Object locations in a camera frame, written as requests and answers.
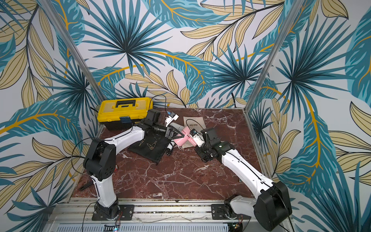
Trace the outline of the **pink hair dryer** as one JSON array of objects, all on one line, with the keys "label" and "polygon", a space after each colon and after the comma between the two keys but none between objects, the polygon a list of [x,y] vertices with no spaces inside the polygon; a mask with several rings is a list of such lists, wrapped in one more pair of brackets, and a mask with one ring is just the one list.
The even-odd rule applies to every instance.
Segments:
[{"label": "pink hair dryer", "polygon": [[183,147],[183,145],[186,144],[187,142],[190,142],[193,147],[197,146],[197,143],[195,142],[191,135],[191,129],[188,126],[185,126],[181,133],[184,135],[184,137],[174,139],[174,142],[178,147]]}]

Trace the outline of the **beige drawstring dryer bag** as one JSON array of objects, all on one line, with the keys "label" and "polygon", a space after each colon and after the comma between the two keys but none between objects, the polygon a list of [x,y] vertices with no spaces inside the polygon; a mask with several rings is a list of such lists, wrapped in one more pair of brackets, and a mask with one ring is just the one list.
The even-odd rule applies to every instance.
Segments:
[{"label": "beige drawstring dryer bag", "polygon": [[[197,132],[201,133],[201,130],[205,129],[205,123],[203,117],[183,117],[184,125],[181,126],[177,123],[171,123],[172,126],[176,127],[178,130],[182,131],[185,126],[188,126],[191,131],[196,130]],[[180,149],[191,148],[193,147],[190,142],[187,142],[183,145],[183,147],[179,147]]]}]

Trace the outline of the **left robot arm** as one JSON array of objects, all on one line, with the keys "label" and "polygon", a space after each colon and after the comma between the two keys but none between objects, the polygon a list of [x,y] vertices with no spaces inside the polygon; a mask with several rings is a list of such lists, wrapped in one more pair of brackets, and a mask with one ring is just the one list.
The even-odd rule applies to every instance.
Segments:
[{"label": "left robot arm", "polygon": [[146,118],[127,131],[107,139],[93,139],[83,163],[98,196],[93,220],[116,220],[123,213],[113,185],[118,153],[131,148],[133,152],[158,163],[163,155],[171,155],[175,139],[184,137],[171,125],[179,117],[176,113],[169,113],[163,125],[158,123],[159,116],[160,111],[150,109]]}]

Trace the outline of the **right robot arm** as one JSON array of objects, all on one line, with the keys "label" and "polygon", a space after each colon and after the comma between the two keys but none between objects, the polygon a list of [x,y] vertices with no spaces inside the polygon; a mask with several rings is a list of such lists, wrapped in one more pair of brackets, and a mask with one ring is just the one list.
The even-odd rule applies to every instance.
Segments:
[{"label": "right robot arm", "polygon": [[250,189],[255,199],[235,196],[226,201],[226,205],[235,215],[255,218],[267,231],[272,231],[284,220],[290,218],[292,207],[287,186],[266,177],[247,160],[229,142],[221,141],[214,128],[201,132],[190,132],[195,143],[195,152],[203,161],[217,159],[232,170]]}]

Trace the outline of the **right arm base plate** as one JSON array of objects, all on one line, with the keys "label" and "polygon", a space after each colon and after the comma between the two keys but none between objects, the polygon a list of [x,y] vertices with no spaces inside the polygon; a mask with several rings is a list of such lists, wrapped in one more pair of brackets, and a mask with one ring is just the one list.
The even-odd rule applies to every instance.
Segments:
[{"label": "right arm base plate", "polygon": [[238,220],[250,219],[250,216],[235,213],[232,208],[226,204],[212,204],[211,214],[213,220]]}]

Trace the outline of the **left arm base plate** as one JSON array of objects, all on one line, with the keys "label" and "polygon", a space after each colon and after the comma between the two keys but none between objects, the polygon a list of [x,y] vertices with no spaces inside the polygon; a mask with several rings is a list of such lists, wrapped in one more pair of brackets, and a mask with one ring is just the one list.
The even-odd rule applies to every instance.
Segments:
[{"label": "left arm base plate", "polygon": [[131,221],[134,212],[134,205],[112,205],[103,207],[96,203],[92,216],[93,221]]}]

